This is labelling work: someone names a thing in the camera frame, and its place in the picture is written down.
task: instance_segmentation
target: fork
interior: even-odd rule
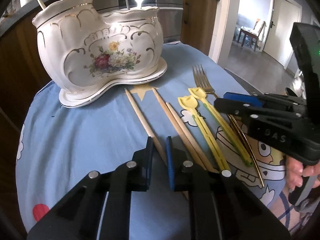
[[[217,96],[217,94],[215,93],[215,90],[213,89],[213,87],[210,85],[210,82],[209,82],[206,74],[204,73],[202,65],[201,65],[201,69],[200,69],[199,65],[192,67],[192,73],[193,73],[193,78],[195,80],[197,87],[202,88],[206,94],[211,94],[211,95],[214,95],[215,98],[219,98]],[[236,131],[238,138],[240,139],[240,141],[242,142],[242,144],[244,145],[244,147],[246,148],[246,150],[250,154],[250,156],[253,160],[254,166],[256,168],[256,171],[258,173],[259,179],[261,181],[262,187],[264,187],[264,182],[262,179],[261,171],[259,169],[256,157],[253,154],[252,148],[251,148],[247,138],[245,137],[244,133],[242,132],[241,128],[239,127],[238,123],[236,122],[236,119],[234,119],[234,117],[231,114],[227,114],[227,117],[230,121],[231,127],[233,128],[233,130]]]

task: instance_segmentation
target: yellow plastic utensil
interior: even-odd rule
[[[226,133],[226,135],[231,140],[234,147],[238,150],[240,153],[240,156],[242,160],[244,161],[244,164],[248,167],[251,167],[253,165],[252,159],[250,158],[250,155],[240,139],[237,137],[237,135],[234,133],[234,131],[231,129],[231,127],[227,124],[227,122],[224,120],[224,118],[221,116],[221,114],[215,109],[213,105],[211,105],[206,98],[207,94],[204,92],[202,88],[189,88],[188,89],[190,94],[200,100],[204,107],[207,108],[207,110],[212,114],[212,116],[217,120],[217,122],[222,127],[223,131]]]
[[[202,135],[204,136],[205,141],[207,142],[219,168],[221,171],[229,170],[229,165],[223,156],[216,140],[214,139],[212,133],[210,132],[208,126],[204,122],[203,118],[198,115],[196,111],[196,107],[198,106],[197,100],[193,96],[185,96],[183,98],[178,98],[180,106],[191,112],[193,119],[195,120],[196,124],[198,125]]]

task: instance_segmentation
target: blue tablecloth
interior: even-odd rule
[[[124,93],[125,87],[131,90],[162,145],[165,146],[167,136],[172,136],[174,146],[185,150],[151,91],[151,87],[158,88],[214,163],[198,127],[177,98],[189,95],[188,88],[195,87],[191,67],[199,64],[218,96],[246,91],[209,57],[188,45],[166,44],[162,57],[168,70],[158,80],[135,87],[112,87],[87,106],[73,109],[61,106],[60,88],[54,82],[37,93],[23,125],[16,165],[19,207],[27,231],[88,172],[113,171],[131,160],[134,151],[145,147],[148,135]],[[213,103],[214,97],[209,95],[208,100]],[[282,155],[253,141],[253,147],[260,153],[257,159],[264,168],[266,186],[261,188],[254,169],[242,164],[209,112],[202,104],[198,110],[217,137],[233,173],[263,203],[271,205],[285,183]],[[158,155],[153,160],[150,190],[132,193],[130,239],[190,239],[187,200],[169,190],[166,166]]]

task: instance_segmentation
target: hand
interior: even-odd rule
[[[320,175],[320,161],[318,164],[314,166],[307,166],[305,169],[303,169],[303,165],[301,162],[297,161],[292,157],[287,156],[286,168],[287,185],[291,190],[294,190],[296,186],[302,186],[302,176],[310,177]],[[318,186],[320,186],[319,179],[316,180],[316,182],[313,185],[313,188]]]

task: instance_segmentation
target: ceramic base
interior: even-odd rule
[[[110,81],[109,83],[105,84],[101,89],[99,89],[97,92],[95,92],[93,95],[83,98],[83,99],[72,99],[66,93],[64,89],[60,90],[59,93],[59,100],[60,103],[67,108],[76,108],[80,106],[86,106],[93,101],[97,100],[100,96],[103,95],[108,89],[115,85],[140,85],[140,84],[145,84],[148,82],[151,82],[153,80],[156,80],[157,78],[161,77],[167,70],[167,63],[166,61],[160,57],[158,66],[155,72],[153,72],[151,75],[148,75],[143,78],[139,79],[130,79],[130,80],[124,80],[124,79],[115,79]]]

